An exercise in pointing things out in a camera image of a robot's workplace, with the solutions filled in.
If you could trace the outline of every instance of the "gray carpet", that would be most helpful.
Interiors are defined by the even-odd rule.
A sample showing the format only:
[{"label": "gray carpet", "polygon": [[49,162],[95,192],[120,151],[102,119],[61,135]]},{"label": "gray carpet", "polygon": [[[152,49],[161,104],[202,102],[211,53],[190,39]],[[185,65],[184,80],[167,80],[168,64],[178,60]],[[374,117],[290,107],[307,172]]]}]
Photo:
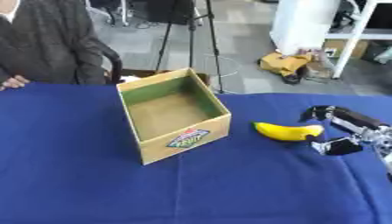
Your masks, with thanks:
[{"label": "gray carpet", "polygon": [[[203,0],[198,1],[201,13],[206,11]],[[136,9],[143,11],[143,5]],[[224,88],[238,94],[251,93],[313,93],[313,94],[392,94],[390,66],[380,66],[363,60],[353,60],[341,80],[327,84],[303,80],[291,86],[283,84],[280,77],[260,70],[256,60],[271,53],[270,25],[276,10],[275,4],[251,0],[213,0],[215,26],[221,52]],[[116,49],[125,67],[154,69],[158,49],[162,45],[165,24],[144,24],[143,14],[130,19],[130,27],[110,27],[104,16],[93,13],[95,29],[102,41]],[[213,87],[217,87],[214,58],[207,20],[196,31],[195,69],[211,74]],[[189,34],[187,26],[174,25],[162,69],[178,69],[188,65]]]}]

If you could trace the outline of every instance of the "yellow banana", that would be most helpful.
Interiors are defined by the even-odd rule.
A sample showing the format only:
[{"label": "yellow banana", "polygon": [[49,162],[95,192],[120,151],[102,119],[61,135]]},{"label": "yellow banana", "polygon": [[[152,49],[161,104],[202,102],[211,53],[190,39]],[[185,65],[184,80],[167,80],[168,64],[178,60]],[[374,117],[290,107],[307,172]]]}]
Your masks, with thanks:
[{"label": "yellow banana", "polygon": [[319,136],[324,128],[321,125],[285,127],[266,122],[254,122],[255,128],[266,137],[280,141],[304,141],[307,136]]}]

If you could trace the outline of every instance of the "blue tablecloth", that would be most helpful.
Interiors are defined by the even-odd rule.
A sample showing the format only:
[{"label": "blue tablecloth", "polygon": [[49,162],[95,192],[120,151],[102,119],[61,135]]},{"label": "blue tablecloth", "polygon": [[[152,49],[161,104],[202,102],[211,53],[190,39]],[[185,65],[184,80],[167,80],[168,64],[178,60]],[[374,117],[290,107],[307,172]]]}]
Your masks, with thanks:
[{"label": "blue tablecloth", "polygon": [[[229,137],[141,166],[114,87],[0,93],[0,223],[392,223],[392,184],[371,150],[322,157],[250,125],[297,125],[314,104],[392,123],[392,98],[220,98],[233,113]],[[341,135],[326,127],[325,137]]]}]

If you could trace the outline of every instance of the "printed logo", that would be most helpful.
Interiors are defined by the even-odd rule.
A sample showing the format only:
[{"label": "printed logo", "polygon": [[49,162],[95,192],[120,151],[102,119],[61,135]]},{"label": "printed logo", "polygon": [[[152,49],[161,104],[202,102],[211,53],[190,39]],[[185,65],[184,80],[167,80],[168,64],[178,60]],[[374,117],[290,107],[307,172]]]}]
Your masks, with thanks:
[{"label": "printed logo", "polygon": [[172,140],[167,147],[172,148],[191,148],[203,137],[208,135],[210,131],[204,129],[189,129],[184,134],[178,136],[176,139]]}]

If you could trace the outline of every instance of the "gray sweater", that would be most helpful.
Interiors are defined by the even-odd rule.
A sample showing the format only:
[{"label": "gray sweater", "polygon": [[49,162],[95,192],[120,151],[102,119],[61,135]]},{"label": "gray sweater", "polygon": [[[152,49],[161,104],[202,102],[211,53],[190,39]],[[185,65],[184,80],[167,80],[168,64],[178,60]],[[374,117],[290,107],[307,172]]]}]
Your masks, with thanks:
[{"label": "gray sweater", "polygon": [[0,17],[0,82],[104,84],[96,41],[80,0],[22,0],[12,24]]}]

